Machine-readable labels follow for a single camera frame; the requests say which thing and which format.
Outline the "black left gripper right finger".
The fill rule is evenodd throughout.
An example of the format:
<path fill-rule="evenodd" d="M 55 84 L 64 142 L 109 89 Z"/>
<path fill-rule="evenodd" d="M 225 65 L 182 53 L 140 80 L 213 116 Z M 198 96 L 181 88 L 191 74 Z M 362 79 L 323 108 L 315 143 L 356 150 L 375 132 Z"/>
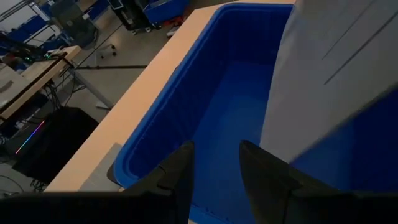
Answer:
<path fill-rule="evenodd" d="M 239 164 L 259 224 L 353 223 L 353 197 L 299 171 L 243 140 Z"/>

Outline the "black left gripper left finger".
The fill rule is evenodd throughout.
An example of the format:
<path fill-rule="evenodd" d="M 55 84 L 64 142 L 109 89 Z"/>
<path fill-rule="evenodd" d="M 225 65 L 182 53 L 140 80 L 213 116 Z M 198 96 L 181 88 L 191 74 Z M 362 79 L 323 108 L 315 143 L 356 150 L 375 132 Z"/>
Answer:
<path fill-rule="evenodd" d="M 193 197 L 195 145 L 183 143 L 125 190 L 132 197 L 129 224 L 188 224 Z"/>

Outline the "large blue plastic bin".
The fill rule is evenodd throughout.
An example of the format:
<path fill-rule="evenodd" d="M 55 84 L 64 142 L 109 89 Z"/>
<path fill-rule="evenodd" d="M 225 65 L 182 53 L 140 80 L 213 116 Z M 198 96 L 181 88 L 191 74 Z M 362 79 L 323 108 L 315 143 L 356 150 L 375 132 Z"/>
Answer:
<path fill-rule="evenodd" d="M 293 5 L 232 3 L 213 14 L 119 152 L 119 185 L 130 187 L 193 141 L 191 219 L 257 224 L 239 145 L 248 140 L 262 149 L 273 72 Z M 398 86 L 286 163 L 352 196 L 349 224 L 398 224 Z"/>

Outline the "long grey slotted divider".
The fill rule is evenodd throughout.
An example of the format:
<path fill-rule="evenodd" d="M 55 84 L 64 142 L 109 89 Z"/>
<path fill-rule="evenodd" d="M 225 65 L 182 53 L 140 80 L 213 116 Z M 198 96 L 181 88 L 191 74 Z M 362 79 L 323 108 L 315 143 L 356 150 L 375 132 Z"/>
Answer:
<path fill-rule="evenodd" d="M 398 0 L 295 0 L 260 146 L 290 162 L 398 86 Z"/>

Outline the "flat grey sheet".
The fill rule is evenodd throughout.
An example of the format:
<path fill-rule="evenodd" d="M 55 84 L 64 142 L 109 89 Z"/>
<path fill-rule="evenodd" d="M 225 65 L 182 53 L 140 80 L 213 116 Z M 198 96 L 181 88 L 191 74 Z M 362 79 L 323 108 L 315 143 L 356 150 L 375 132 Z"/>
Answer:
<path fill-rule="evenodd" d="M 122 146 L 113 144 L 100 160 L 94 171 L 79 188 L 79 192 L 117 192 L 121 186 L 108 179 L 107 173 L 115 161 Z"/>

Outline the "black computer tower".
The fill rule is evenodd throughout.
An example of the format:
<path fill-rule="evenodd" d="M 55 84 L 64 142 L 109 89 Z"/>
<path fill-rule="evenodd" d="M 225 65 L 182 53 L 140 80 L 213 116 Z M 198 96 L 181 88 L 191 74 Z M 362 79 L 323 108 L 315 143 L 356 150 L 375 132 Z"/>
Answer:
<path fill-rule="evenodd" d="M 80 108 L 60 108 L 27 133 L 6 143 L 15 160 L 12 168 L 49 184 L 98 125 Z"/>

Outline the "grey desk leg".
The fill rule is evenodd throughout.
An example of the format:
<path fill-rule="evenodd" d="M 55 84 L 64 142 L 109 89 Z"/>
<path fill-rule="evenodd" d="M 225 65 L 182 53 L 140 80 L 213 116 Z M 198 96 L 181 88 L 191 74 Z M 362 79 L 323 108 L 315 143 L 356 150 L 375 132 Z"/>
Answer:
<path fill-rule="evenodd" d="M 83 75 L 81 75 L 77 69 L 74 68 L 69 68 L 68 71 L 71 73 L 73 78 L 81 83 L 83 86 L 86 87 L 86 89 L 94 95 L 98 101 L 96 102 L 95 106 L 97 108 L 101 108 L 104 110 L 111 110 L 112 107 L 114 106 L 114 103 L 109 101 L 107 97 L 105 97 L 92 83 L 90 83 Z"/>

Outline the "blue cart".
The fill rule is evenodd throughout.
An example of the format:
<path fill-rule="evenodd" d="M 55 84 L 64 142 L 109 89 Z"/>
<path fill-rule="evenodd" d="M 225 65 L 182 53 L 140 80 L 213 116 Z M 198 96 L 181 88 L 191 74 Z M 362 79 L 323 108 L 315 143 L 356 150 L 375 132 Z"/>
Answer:
<path fill-rule="evenodd" d="M 151 23 L 161 23 L 182 16 L 190 0 L 150 0 L 144 14 Z"/>

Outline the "wooden background desk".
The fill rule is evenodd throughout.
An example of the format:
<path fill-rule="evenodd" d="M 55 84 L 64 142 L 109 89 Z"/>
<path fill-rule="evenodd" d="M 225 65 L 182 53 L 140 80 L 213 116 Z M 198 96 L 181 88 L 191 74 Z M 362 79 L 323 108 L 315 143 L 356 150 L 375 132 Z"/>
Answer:
<path fill-rule="evenodd" d="M 0 109 L 0 124 L 10 118 L 24 103 L 26 103 L 35 93 L 37 93 L 50 79 L 61 74 L 66 69 L 72 67 L 72 59 L 81 52 L 81 47 L 74 45 L 62 50 L 53 50 L 53 53 L 61 54 L 64 59 L 58 58 L 42 62 L 35 62 L 21 75 L 28 79 L 28 86 L 17 96 Z"/>

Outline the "grey office chair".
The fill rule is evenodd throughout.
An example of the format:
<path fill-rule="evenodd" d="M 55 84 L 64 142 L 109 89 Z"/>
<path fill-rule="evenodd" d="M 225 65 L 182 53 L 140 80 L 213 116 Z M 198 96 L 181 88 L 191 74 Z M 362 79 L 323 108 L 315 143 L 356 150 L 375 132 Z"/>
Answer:
<path fill-rule="evenodd" d="M 79 46 L 81 62 L 86 59 L 104 59 L 117 56 L 116 46 L 106 44 L 103 32 L 75 0 L 55 0 L 49 6 L 51 21 L 67 36 L 71 46 Z"/>

